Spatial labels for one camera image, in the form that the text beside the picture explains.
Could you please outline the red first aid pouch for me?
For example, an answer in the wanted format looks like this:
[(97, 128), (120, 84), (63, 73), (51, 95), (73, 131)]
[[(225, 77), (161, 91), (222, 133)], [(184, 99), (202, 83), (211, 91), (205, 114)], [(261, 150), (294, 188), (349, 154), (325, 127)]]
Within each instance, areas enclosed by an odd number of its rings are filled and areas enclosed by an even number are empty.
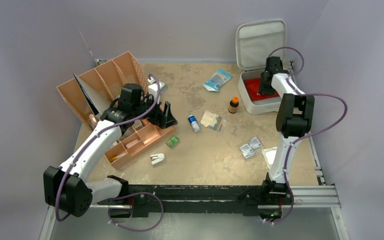
[(276, 92), (275, 94), (269, 95), (269, 94), (259, 94), (260, 89), (260, 79), (259, 78), (252, 78), (244, 80), (245, 89), (250, 97), (250, 100), (252, 102), (256, 101), (262, 101), (267, 99), (272, 99), (279, 97), (279, 94)]

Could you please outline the brown bottle orange cap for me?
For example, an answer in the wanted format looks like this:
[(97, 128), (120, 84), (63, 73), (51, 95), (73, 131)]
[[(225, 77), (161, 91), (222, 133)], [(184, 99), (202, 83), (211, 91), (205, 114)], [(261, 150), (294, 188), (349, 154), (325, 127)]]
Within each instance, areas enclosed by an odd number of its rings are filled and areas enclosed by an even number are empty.
[(235, 96), (229, 102), (228, 112), (231, 114), (235, 114), (238, 111), (238, 107), (239, 107), (239, 98)]

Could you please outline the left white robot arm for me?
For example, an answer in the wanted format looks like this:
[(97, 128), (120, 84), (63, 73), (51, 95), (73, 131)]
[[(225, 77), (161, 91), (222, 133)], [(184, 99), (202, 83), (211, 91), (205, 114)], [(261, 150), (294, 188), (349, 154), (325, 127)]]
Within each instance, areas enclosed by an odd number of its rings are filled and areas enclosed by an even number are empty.
[(118, 205), (126, 203), (129, 191), (127, 181), (108, 176), (104, 180), (86, 183), (93, 168), (104, 154), (119, 140), (136, 120), (166, 129), (178, 122), (171, 113), (171, 104), (166, 101), (161, 108), (160, 97), (165, 84), (149, 85), (155, 93), (145, 94), (136, 83), (122, 87), (120, 95), (102, 112), (91, 135), (79, 149), (59, 167), (49, 166), (43, 173), (45, 202), (55, 208), (56, 219), (63, 221), (60, 211), (81, 217), (90, 205), (111, 199)]

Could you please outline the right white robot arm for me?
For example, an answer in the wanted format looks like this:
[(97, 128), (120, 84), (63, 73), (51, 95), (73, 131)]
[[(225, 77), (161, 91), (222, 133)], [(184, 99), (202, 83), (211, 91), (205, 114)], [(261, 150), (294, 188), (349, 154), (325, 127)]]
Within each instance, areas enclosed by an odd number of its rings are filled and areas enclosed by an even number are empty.
[(273, 164), (262, 183), (260, 196), (268, 204), (274, 203), (290, 193), (288, 180), (297, 140), (307, 134), (312, 126), (315, 98), (305, 96), (292, 81), (291, 74), (283, 67), (279, 56), (266, 59), (264, 72), (260, 74), (259, 92), (278, 93), (281, 98), (275, 126), (279, 132), (279, 143)]

